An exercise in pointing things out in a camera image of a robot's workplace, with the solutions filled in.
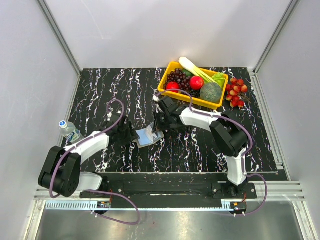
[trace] bottle cap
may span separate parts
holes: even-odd
[[[59,122],[59,126],[60,126],[60,128],[65,129],[68,126],[68,124],[66,121],[61,121],[61,122]]]

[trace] bottle label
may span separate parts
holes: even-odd
[[[74,143],[80,138],[80,131],[78,129],[74,130],[72,133],[70,133],[68,136],[66,136],[66,139],[70,143]]]

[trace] bunch of red grapes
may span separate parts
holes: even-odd
[[[248,87],[245,85],[242,79],[236,79],[235,77],[231,78],[231,84],[226,85],[226,91],[228,95],[226,100],[230,101],[231,107],[242,108],[245,105],[245,102],[242,99],[249,99],[244,93],[248,92]]]
[[[175,82],[179,85],[179,89],[186,91],[193,98],[200,97],[200,90],[194,90],[190,87],[190,79],[192,76],[187,76],[185,72],[183,72],[180,68],[176,68],[174,71],[170,72],[167,75],[166,83],[164,84],[164,89],[167,87],[167,83]]]

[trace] red fruit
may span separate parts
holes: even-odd
[[[235,84],[235,83],[237,82],[237,79],[233,77],[233,78],[230,79],[230,82],[231,82],[232,84]]]
[[[237,93],[240,93],[241,88],[240,86],[234,86],[233,90],[236,91]]]
[[[175,81],[170,81],[170,82],[167,83],[165,89],[168,90],[168,89],[180,89],[180,88],[179,88],[179,84],[178,83],[176,83]]]
[[[246,85],[241,86],[241,92],[243,93],[248,92],[248,87]]]
[[[236,81],[236,83],[237,83],[239,86],[242,86],[243,84],[245,84],[245,82],[244,82],[242,79],[238,79],[238,81]]]
[[[238,107],[239,107],[239,108],[243,108],[244,105],[245,105],[245,102],[242,101],[242,100],[238,101],[237,103],[238,103]]]
[[[237,102],[237,101],[232,100],[232,101],[230,102],[230,106],[231,106],[231,107],[236,107],[237,105],[238,105],[238,102]]]
[[[231,95],[229,95],[229,94],[225,97],[225,99],[226,99],[227,101],[230,101],[232,98],[233,98],[233,96],[231,96]]]
[[[225,90],[226,90],[227,92],[231,91],[231,85],[230,85],[230,84],[227,84]]]
[[[232,101],[238,102],[239,100],[240,100],[240,97],[239,97],[239,96],[234,96],[234,97],[232,97]]]
[[[190,87],[194,90],[199,90],[205,85],[205,81],[200,76],[193,76],[190,79]]]
[[[231,91],[230,91],[230,95],[231,95],[231,96],[237,96],[238,93],[237,93],[235,90],[231,90]]]

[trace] floor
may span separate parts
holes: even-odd
[[[250,202],[249,211],[260,203]],[[94,218],[89,212],[45,210],[37,240],[302,240],[293,206],[267,202],[257,213],[234,218],[216,212],[142,212],[140,225]],[[135,221],[136,213],[107,212]]]
[[[251,133],[254,147],[246,157],[247,171],[276,172],[276,163],[246,68],[209,68],[230,78],[242,78],[249,88],[250,103],[243,109],[232,109],[224,101],[219,112],[232,110]],[[107,102],[120,99],[126,114],[139,130],[153,122],[153,95],[165,68],[98,68],[84,69],[72,107],[70,121],[85,136],[98,130],[107,119]],[[193,128],[189,132],[172,134],[155,145],[138,149],[111,145],[82,165],[87,172],[226,172],[227,162],[212,141],[208,131]]]

